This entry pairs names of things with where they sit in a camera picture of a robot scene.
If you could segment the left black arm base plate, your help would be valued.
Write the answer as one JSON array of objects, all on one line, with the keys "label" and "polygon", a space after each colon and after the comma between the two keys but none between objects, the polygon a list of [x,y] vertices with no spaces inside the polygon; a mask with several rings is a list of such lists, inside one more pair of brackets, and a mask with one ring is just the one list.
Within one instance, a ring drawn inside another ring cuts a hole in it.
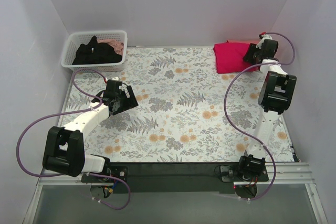
[{"label": "left black arm base plate", "polygon": [[[126,166],[106,166],[100,175],[112,176],[127,181],[128,168]],[[81,178],[82,183],[114,183],[115,179],[106,177],[97,177],[92,175],[83,175]]]}]

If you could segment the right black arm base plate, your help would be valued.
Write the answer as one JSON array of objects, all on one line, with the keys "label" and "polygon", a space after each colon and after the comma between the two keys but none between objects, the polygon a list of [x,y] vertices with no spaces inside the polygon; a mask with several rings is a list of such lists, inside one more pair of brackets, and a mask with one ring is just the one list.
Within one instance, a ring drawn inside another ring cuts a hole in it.
[{"label": "right black arm base plate", "polygon": [[269,181],[269,176],[267,171],[261,173],[260,176],[248,175],[247,173],[243,173],[238,169],[237,164],[231,165],[217,165],[214,168],[214,174],[222,181],[222,182],[267,182]]}]

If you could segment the magenta t shirt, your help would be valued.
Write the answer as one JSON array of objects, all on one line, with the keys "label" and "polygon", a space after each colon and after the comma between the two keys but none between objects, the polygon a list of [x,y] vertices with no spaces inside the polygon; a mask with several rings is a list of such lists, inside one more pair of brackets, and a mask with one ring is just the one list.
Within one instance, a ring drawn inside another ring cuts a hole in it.
[{"label": "magenta t shirt", "polygon": [[245,43],[220,43],[214,45],[216,59],[216,70],[218,74],[229,74],[242,72],[252,66],[243,61],[243,57],[248,50],[249,44]]}]

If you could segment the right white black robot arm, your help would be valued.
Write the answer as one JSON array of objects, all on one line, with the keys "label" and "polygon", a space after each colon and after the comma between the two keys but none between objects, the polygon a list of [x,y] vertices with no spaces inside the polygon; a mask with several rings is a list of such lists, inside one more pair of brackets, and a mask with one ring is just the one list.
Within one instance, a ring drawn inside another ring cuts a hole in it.
[{"label": "right white black robot arm", "polygon": [[265,146],[270,141],[271,132],[280,116],[291,104],[297,77],[287,74],[275,58],[278,42],[264,35],[257,44],[250,44],[243,61],[259,64],[259,70],[265,74],[264,84],[259,94],[260,114],[254,137],[262,141],[253,141],[239,160],[238,176],[242,180],[258,178],[266,173]]}]

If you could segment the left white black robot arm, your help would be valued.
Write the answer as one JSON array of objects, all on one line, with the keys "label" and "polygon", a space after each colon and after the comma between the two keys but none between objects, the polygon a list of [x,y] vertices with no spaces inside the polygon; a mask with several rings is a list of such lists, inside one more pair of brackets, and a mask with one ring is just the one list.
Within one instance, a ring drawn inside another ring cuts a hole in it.
[{"label": "left white black robot arm", "polygon": [[103,121],[138,106],[130,85],[109,79],[106,88],[91,100],[88,111],[62,127],[52,127],[47,134],[43,168],[76,177],[93,173],[100,182],[111,178],[112,170],[102,156],[85,153],[86,137]]}]

